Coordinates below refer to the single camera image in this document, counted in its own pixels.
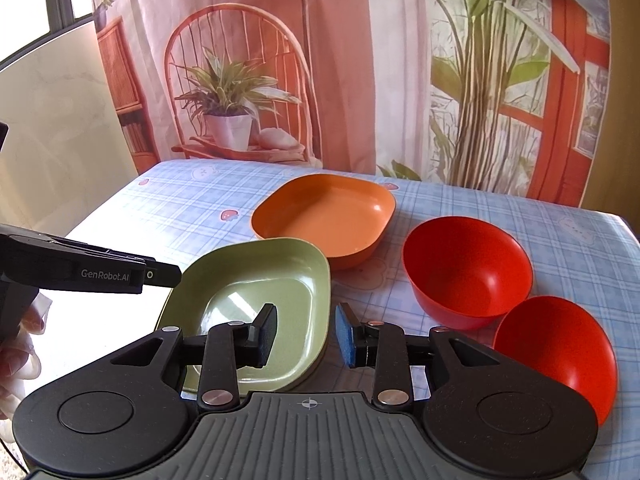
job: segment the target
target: printed backdrop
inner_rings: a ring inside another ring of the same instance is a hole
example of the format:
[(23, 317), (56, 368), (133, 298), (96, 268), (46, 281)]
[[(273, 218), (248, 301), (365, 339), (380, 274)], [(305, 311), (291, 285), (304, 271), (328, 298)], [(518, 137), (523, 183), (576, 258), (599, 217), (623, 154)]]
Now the printed backdrop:
[(608, 0), (94, 0), (138, 171), (228, 158), (577, 206)]

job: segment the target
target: green plate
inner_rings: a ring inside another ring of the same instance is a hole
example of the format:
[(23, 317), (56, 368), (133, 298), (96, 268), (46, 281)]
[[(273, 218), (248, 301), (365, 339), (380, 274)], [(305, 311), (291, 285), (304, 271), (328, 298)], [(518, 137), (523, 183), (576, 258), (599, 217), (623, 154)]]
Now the green plate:
[[(329, 264), (315, 246), (269, 238), (216, 249), (189, 266), (169, 294), (156, 328), (179, 326), (185, 336), (206, 334), (227, 321), (251, 322), (265, 303), (278, 309), (278, 332), (268, 364), (240, 368), (240, 395), (292, 388), (321, 357), (329, 328)], [(184, 389), (196, 392), (200, 367), (190, 367)]]

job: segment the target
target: bowl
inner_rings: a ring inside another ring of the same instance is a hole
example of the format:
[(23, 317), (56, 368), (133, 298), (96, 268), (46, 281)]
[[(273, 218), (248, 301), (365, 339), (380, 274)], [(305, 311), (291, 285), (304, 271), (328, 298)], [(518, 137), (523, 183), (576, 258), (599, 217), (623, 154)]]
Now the bowl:
[(271, 193), (252, 214), (251, 227), (260, 238), (306, 240), (331, 270), (345, 270), (373, 254), (395, 210), (392, 193), (375, 182), (313, 173)]
[(402, 262), (422, 309), (444, 326), (472, 330), (529, 295), (531, 262), (511, 235), (475, 218), (443, 216), (418, 225)]
[(537, 296), (508, 313), (494, 349), (582, 394), (602, 425), (618, 389), (616, 356), (591, 314), (563, 298)]
[[(253, 240), (204, 254), (169, 293), (156, 328), (179, 326), (185, 336), (214, 325), (252, 322), (265, 303), (278, 309), (278, 331), (267, 365), (238, 370), (242, 397), (284, 391), (303, 381), (324, 353), (330, 322), (331, 275), (321, 251), (292, 238)], [(200, 367), (188, 367), (184, 389), (198, 389)]]

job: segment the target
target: wooden cabinet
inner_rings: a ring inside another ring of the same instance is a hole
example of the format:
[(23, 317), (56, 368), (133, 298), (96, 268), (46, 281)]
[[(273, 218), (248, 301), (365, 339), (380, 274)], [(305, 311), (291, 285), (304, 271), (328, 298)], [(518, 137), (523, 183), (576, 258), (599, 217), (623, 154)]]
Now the wooden cabinet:
[(98, 32), (98, 46), (122, 133), (136, 169), (142, 174), (160, 162), (160, 157), (121, 17)]

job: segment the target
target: plant pot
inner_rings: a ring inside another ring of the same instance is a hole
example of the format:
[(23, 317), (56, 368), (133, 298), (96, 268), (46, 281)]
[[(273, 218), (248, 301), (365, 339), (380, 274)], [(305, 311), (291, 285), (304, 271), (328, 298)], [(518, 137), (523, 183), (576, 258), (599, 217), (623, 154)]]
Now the plant pot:
[(100, 5), (95, 9), (94, 25), (96, 32), (100, 32), (107, 25), (107, 8), (104, 5)]
[(245, 152), (249, 148), (249, 135), (253, 119), (250, 115), (223, 117), (204, 115), (205, 134), (213, 137), (221, 148)]

